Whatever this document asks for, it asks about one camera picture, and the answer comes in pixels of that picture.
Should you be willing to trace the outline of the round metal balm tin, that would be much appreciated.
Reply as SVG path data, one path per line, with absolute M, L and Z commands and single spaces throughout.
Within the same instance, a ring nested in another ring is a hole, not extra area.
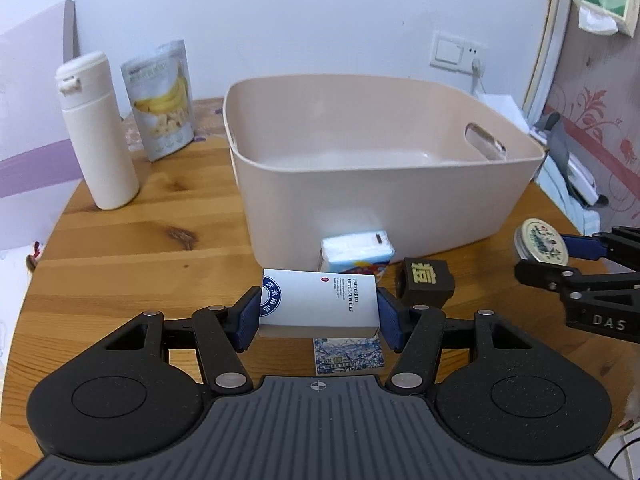
M 566 266 L 568 249 L 561 234 L 548 222 L 526 219 L 514 232 L 515 251 L 521 259 Z

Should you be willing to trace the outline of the white card box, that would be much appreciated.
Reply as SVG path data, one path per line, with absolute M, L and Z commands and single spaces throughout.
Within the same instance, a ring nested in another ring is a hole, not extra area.
M 379 328 L 376 279 L 372 275 L 264 271 L 259 336 L 371 337 Z

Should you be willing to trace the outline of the light blue bed sheet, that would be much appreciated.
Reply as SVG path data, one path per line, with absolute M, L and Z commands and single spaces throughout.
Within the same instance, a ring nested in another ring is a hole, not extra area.
M 601 231 L 600 214 L 570 196 L 561 171 L 551 158 L 544 160 L 534 181 L 580 234 L 592 235 Z

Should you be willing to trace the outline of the black cube gold character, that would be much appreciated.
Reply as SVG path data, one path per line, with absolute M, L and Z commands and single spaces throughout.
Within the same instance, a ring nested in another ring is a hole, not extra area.
M 396 297 L 408 307 L 441 309 L 454 296 L 456 280 L 445 260 L 405 258 L 396 275 Z

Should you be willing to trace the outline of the blue patterned card box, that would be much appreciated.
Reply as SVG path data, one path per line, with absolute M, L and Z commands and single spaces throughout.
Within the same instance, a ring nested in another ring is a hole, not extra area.
M 385 359 L 378 336 L 367 338 L 317 338 L 314 371 L 317 376 L 380 372 Z

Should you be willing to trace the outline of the blue white tissue pack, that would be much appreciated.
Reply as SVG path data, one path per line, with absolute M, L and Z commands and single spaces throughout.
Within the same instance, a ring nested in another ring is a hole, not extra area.
M 382 278 L 395 248 L 385 231 L 327 237 L 321 242 L 321 272 L 370 274 Z

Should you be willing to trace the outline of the beige plastic storage basket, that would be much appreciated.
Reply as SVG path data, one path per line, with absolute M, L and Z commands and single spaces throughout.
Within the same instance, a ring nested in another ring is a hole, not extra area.
M 222 106 L 256 261 L 314 270 L 323 240 L 385 231 L 397 258 L 494 235 L 544 149 L 433 81 L 288 75 L 232 84 Z

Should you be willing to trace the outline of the pink leaning board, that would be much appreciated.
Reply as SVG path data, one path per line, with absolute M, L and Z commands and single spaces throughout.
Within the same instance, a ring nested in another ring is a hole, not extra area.
M 44 243 L 81 171 L 54 74 L 74 57 L 75 3 L 50 6 L 1 35 L 1 248 Z

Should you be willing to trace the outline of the banana chips snack pouch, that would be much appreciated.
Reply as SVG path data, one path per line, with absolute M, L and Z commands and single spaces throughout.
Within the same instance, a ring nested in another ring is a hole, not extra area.
M 163 44 L 122 64 L 120 70 L 149 161 L 190 144 L 194 113 L 184 41 Z

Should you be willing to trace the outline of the cream thermos bottle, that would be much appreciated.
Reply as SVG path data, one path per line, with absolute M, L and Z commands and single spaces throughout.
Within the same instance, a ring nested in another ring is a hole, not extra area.
M 96 51 L 64 63 L 56 70 L 55 84 L 70 142 L 94 203 L 102 210 L 128 204 L 140 184 L 106 55 Z

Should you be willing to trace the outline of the white wall switch socket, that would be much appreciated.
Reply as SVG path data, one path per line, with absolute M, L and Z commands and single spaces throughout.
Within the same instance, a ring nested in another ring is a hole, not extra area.
M 481 74 L 486 66 L 486 53 L 487 49 L 478 42 L 436 32 L 430 65 L 450 72 Z

